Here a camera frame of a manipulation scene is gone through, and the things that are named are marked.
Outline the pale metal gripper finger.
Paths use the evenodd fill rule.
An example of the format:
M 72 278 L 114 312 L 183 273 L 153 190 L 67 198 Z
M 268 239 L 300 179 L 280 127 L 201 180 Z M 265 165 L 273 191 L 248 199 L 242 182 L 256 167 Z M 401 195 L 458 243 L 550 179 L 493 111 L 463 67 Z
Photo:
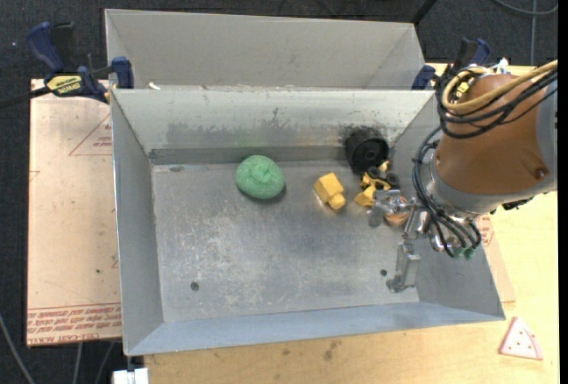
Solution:
M 367 213 L 367 223 L 372 228 L 383 223 L 394 227 L 403 226 L 415 207 L 416 200 L 405 198 L 400 189 L 375 192 L 372 206 Z
M 414 243 L 404 240 L 398 244 L 397 261 L 394 276 L 387 280 L 387 287 L 392 292 L 402 292 L 415 287 L 421 265 L 421 256 L 415 250 Z

